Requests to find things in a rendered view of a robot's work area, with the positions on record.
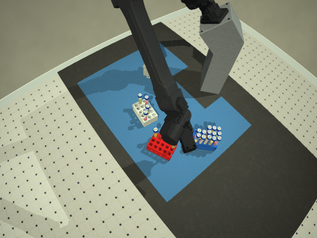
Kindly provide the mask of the red tube rack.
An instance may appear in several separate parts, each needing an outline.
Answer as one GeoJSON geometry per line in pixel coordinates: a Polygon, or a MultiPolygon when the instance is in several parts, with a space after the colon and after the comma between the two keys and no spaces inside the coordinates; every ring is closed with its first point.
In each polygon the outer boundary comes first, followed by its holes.
{"type": "Polygon", "coordinates": [[[161,138],[161,135],[157,133],[157,138],[155,138],[153,135],[149,143],[147,144],[147,150],[169,161],[176,148],[175,146],[174,149],[171,149],[171,146],[172,145],[164,142],[161,138]]]}

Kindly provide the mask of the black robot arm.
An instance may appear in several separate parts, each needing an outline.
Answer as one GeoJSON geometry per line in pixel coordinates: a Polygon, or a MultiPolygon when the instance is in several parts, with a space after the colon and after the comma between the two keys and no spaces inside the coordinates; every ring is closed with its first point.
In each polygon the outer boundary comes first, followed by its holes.
{"type": "MultiPolygon", "coordinates": [[[[192,136],[191,112],[181,88],[172,77],[158,39],[148,17],[143,0],[111,0],[120,8],[134,37],[161,111],[167,115],[159,133],[164,142],[176,146],[180,140],[182,151],[190,153],[197,145],[192,136]],[[186,127],[186,128],[185,128],[186,127]],[[185,129],[184,129],[185,128],[185,129]]],[[[220,8],[214,0],[181,0],[190,9],[199,8],[202,24],[220,24],[229,10],[220,8]]]]}

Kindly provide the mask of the blue bench mat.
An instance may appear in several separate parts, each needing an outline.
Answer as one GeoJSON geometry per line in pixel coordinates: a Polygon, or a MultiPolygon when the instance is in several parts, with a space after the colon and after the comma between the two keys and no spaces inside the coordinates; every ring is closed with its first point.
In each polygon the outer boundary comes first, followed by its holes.
{"type": "Polygon", "coordinates": [[[183,153],[181,143],[170,161],[147,150],[153,128],[158,134],[167,116],[159,109],[150,78],[143,75],[144,61],[138,51],[112,63],[77,84],[109,127],[111,132],[144,173],[166,202],[173,198],[228,147],[230,147],[251,124],[224,98],[220,97],[206,109],[199,104],[178,82],[191,111],[193,129],[207,129],[208,125],[220,126],[222,139],[215,151],[196,149],[183,153]],[[138,102],[138,93],[149,96],[149,103],[158,120],[143,127],[132,109],[138,102]]]}

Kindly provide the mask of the white tube rack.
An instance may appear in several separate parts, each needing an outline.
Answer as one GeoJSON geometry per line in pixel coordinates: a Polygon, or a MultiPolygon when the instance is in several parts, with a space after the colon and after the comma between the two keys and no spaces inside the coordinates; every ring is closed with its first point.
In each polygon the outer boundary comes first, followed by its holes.
{"type": "MultiPolygon", "coordinates": [[[[149,103],[150,105],[150,103],[149,103]]],[[[158,115],[153,109],[153,107],[150,105],[150,111],[149,114],[147,115],[147,120],[144,121],[144,114],[143,111],[146,110],[145,108],[145,99],[142,100],[142,104],[140,105],[139,102],[136,102],[132,105],[133,111],[135,112],[136,116],[142,123],[143,127],[146,127],[147,125],[155,122],[158,120],[158,115]]]]}

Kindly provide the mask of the test tube with blue cap and pink liquid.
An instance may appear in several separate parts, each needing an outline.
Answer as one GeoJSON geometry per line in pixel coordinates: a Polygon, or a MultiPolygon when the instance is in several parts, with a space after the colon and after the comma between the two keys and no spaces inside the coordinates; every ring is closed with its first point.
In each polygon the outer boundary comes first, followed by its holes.
{"type": "Polygon", "coordinates": [[[148,96],[148,95],[145,95],[145,96],[144,96],[144,99],[145,99],[145,105],[146,105],[146,104],[149,104],[149,96],[148,96]]]}

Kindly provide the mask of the blue test tube rack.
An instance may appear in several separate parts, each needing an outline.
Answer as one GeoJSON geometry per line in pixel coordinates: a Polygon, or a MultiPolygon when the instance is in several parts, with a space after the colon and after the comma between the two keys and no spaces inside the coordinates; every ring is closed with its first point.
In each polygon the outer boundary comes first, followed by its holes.
{"type": "MultiPolygon", "coordinates": [[[[197,129],[193,129],[194,130],[194,132],[193,132],[193,134],[192,134],[192,136],[193,136],[193,138],[194,138],[194,136],[195,136],[195,134],[196,134],[196,131],[197,131],[197,129]]],[[[195,138],[194,138],[195,139],[195,138]]],[[[199,139],[200,140],[200,139],[199,139]]],[[[208,144],[208,142],[210,141],[208,141],[207,142],[207,144],[205,145],[204,144],[204,141],[205,140],[203,140],[203,142],[202,142],[202,144],[199,144],[199,140],[198,140],[198,142],[196,143],[196,145],[197,145],[197,148],[196,149],[203,149],[203,150],[210,150],[210,151],[215,151],[216,150],[216,148],[217,148],[217,145],[213,145],[213,143],[211,144],[211,145],[209,145],[208,144]]]]}

